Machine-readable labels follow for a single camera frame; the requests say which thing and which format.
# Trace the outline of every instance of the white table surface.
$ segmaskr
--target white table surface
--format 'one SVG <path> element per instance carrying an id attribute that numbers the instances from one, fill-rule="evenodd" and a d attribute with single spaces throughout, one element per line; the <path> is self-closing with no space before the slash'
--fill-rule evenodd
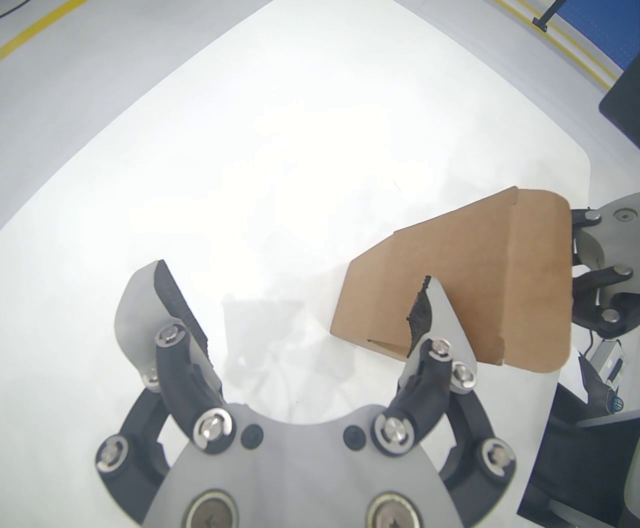
<path id="1" fill-rule="evenodd" d="M 585 153 L 392 0 L 274 0 L 105 128 L 0 231 L 3 525 L 130 526 L 93 468 L 141 382 L 118 350 L 130 275 L 166 259 L 229 401 L 274 419 L 387 404 L 402 364 L 332 337 L 348 262 L 517 184 L 586 204 Z M 557 373 L 480 365 L 518 456 L 510 526 Z M 163 432 L 174 460 L 185 439 Z M 436 465 L 448 424 L 424 442 Z"/>

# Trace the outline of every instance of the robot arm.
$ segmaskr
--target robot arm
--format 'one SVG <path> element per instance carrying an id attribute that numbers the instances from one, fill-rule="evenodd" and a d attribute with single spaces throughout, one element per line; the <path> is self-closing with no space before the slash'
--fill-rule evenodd
<path id="1" fill-rule="evenodd" d="M 573 322 L 615 339 L 640 324 L 640 193 L 600 209 L 572 210 Z"/>
<path id="2" fill-rule="evenodd" d="M 146 388 L 100 446 L 100 478 L 146 528 L 473 526 L 502 497 L 515 455 L 473 391 L 475 357 L 436 279 L 409 322 L 412 349 L 388 407 L 283 424 L 225 402 L 204 333 L 166 264 L 152 263 L 116 315 Z M 157 442 L 169 414 L 189 438 L 171 469 Z M 444 414 L 456 446 L 438 473 L 418 444 Z"/>

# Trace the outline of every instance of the yellow floor line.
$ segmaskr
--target yellow floor line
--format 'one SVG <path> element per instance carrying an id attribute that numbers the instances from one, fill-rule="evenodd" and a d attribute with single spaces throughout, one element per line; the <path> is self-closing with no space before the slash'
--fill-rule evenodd
<path id="1" fill-rule="evenodd" d="M 531 20 L 529 20 L 525 15 L 520 13 L 515 7 L 511 6 L 510 4 L 507 4 L 507 2 L 504 2 L 503 0 L 493 0 L 493 1 L 496 2 L 497 4 L 500 4 L 507 11 L 509 11 L 514 16 L 516 16 L 520 20 L 522 20 L 525 24 L 530 24 L 531 23 Z M 560 48 L 560 50 L 562 50 L 564 53 L 569 55 L 569 57 L 571 59 L 573 59 L 574 61 L 576 61 L 591 77 L 593 77 L 593 79 L 600 86 L 603 86 L 607 91 L 611 89 L 612 84 L 609 84 L 609 83 L 605 82 L 604 79 L 602 79 L 602 77 L 600 77 L 600 75 L 598 75 L 596 72 L 594 72 L 593 69 L 590 66 L 585 64 L 582 59 L 580 59 L 578 56 L 576 56 L 575 53 L 571 52 L 571 50 L 569 50 L 566 46 L 564 46 L 563 44 L 558 42 L 555 38 L 553 38 L 548 33 L 543 33 L 542 31 L 540 31 L 540 35 L 543 38 L 548 38 L 555 46 L 557 46 L 558 48 Z M 595 63 L 599 67 L 602 67 L 597 61 L 595 61 Z"/>
<path id="2" fill-rule="evenodd" d="M 542 13 L 538 13 L 533 7 L 529 6 L 527 3 L 523 2 L 523 0 L 515 0 L 518 4 L 520 4 L 521 6 L 527 8 L 529 11 L 531 11 L 536 18 L 540 18 L 542 16 Z M 576 46 L 576 48 L 578 48 L 582 53 L 584 53 L 591 61 L 593 61 L 593 63 L 595 65 L 598 66 L 598 68 L 602 69 L 603 72 L 605 72 L 609 77 L 611 77 L 611 79 L 615 82 L 617 80 L 617 77 L 612 74 L 609 70 L 607 70 L 591 53 L 589 53 L 581 44 L 578 44 L 578 42 L 576 42 L 572 37 L 570 37 L 569 35 L 567 35 L 562 29 L 560 29 L 558 26 L 556 26 L 554 23 L 552 22 L 547 22 L 547 26 L 552 28 L 554 31 L 557 31 L 560 35 L 562 35 L 565 39 L 567 39 L 569 42 L 571 42 L 571 44 L 573 44 L 574 46 Z"/>
<path id="3" fill-rule="evenodd" d="M 66 14 L 70 13 L 75 8 L 81 6 L 87 1 L 88 0 L 68 0 L 68 2 L 63 3 L 60 7 L 54 9 L 51 13 L 42 17 L 40 20 L 38 20 L 38 22 L 30 25 L 27 29 L 13 37 L 9 42 L 0 46 L 0 60 L 4 59 L 7 55 L 17 50 L 28 40 L 31 40 L 43 29 L 47 29 L 51 24 L 56 22 L 56 20 L 60 20 Z"/>

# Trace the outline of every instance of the cardboard box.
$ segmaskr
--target cardboard box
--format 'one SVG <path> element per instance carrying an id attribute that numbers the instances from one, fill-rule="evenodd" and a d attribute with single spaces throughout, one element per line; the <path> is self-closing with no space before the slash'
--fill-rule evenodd
<path id="1" fill-rule="evenodd" d="M 512 187 L 394 232 L 351 261 L 331 333 L 404 360 L 426 275 L 441 282 L 478 361 L 534 372 L 567 361 L 572 235 L 561 196 Z"/>

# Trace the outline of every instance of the blue mat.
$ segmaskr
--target blue mat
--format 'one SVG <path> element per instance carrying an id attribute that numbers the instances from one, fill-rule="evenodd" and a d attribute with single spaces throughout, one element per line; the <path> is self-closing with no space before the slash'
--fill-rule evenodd
<path id="1" fill-rule="evenodd" d="M 640 0 L 568 0 L 558 14 L 623 70 L 640 53 Z"/>

